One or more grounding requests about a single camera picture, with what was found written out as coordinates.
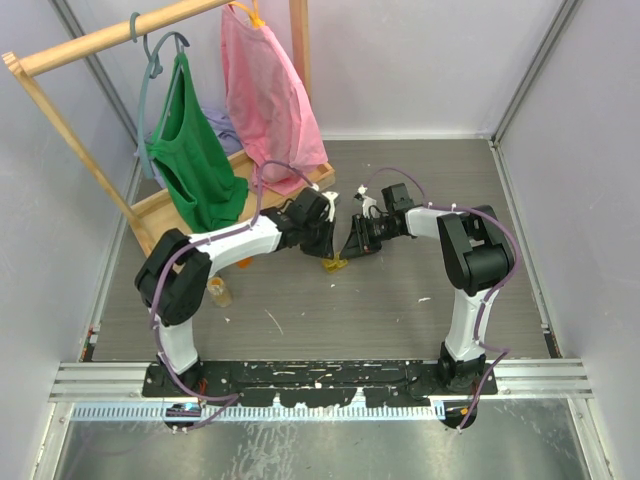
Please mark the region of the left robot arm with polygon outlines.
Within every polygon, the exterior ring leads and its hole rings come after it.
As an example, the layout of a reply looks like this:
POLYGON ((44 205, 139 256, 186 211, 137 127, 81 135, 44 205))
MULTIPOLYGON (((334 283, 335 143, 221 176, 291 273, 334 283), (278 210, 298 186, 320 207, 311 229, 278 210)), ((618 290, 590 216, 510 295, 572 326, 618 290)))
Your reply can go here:
POLYGON ((282 207, 215 232, 165 232, 137 273, 134 285, 150 310, 158 356, 168 368, 165 385, 178 396, 200 384, 193 317, 207 283, 220 270, 257 255, 298 247, 309 256, 334 255, 333 232, 338 194, 304 188, 282 207))

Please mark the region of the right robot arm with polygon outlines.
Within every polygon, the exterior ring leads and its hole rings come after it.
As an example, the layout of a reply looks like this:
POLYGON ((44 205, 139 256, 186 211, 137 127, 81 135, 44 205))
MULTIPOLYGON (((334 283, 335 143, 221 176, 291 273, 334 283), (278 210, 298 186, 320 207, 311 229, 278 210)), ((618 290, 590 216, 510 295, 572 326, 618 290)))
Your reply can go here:
POLYGON ((454 307, 436 378, 447 392, 462 393, 484 374, 491 308, 516 267, 508 232, 487 205, 467 210, 419 206, 406 185, 398 183, 382 190, 385 208, 381 210, 366 192, 361 186, 355 195, 362 211, 352 216, 340 257, 350 260, 372 255, 385 241, 401 236, 440 243, 445 272, 454 287, 454 307))

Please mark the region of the yellow two-compartment pill box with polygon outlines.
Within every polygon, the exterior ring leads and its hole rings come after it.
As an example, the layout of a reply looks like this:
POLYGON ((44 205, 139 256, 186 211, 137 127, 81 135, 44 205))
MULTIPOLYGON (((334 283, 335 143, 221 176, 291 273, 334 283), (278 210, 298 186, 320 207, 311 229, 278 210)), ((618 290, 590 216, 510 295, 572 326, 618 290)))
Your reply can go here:
POLYGON ((335 253, 334 256, 330 259, 323 259, 322 265, 323 268, 330 274, 335 273, 348 264, 347 259, 343 259, 339 253, 335 253))

